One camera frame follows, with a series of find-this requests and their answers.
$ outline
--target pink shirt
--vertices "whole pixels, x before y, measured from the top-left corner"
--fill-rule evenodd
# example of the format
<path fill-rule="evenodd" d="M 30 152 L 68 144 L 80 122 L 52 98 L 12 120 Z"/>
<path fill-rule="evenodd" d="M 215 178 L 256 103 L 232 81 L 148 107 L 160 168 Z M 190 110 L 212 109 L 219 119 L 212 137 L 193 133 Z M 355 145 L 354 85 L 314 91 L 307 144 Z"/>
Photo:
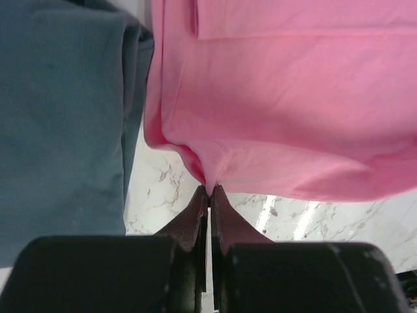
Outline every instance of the pink shirt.
<path fill-rule="evenodd" d="M 152 0 L 145 139 L 210 192 L 417 185 L 416 0 Z"/>

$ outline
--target folded clothing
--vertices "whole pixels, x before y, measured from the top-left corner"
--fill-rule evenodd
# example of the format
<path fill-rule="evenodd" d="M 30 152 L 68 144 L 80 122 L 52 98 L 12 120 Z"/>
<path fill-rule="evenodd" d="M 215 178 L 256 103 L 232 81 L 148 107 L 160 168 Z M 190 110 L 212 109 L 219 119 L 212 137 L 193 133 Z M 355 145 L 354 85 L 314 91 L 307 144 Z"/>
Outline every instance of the folded clothing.
<path fill-rule="evenodd" d="M 417 186 L 417 2 L 152 0 L 145 139 L 210 193 Z"/>
<path fill-rule="evenodd" d="M 103 0 L 6 0 L 0 38 L 0 267 L 36 237 L 125 234 L 152 35 Z"/>

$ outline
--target pink fabric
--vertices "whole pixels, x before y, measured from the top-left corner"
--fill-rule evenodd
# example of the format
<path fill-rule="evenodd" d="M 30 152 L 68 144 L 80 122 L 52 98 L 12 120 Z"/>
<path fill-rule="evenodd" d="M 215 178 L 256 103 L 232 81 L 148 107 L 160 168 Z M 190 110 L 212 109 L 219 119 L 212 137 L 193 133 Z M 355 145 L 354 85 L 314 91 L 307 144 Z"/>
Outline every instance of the pink fabric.
<path fill-rule="evenodd" d="M 417 185 L 417 1 L 152 0 L 145 139 L 210 192 Z"/>

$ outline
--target fabric fold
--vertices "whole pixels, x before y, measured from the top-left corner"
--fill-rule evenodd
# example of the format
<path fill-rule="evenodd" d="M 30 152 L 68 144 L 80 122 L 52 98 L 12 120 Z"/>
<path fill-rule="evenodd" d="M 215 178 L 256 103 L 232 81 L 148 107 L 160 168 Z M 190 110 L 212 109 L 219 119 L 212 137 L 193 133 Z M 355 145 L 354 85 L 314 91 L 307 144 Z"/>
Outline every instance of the fabric fold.
<path fill-rule="evenodd" d="M 417 35 L 413 0 L 195 0 L 200 40 Z"/>

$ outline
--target teal fabric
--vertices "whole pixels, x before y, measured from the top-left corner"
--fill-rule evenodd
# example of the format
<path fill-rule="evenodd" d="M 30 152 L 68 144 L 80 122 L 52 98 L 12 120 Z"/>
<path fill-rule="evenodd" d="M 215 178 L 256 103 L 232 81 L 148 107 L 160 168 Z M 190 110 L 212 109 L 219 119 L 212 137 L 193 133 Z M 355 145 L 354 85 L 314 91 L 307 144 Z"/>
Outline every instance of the teal fabric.
<path fill-rule="evenodd" d="M 0 0 L 0 267 L 43 235 L 125 234 L 152 52 L 103 0 Z"/>

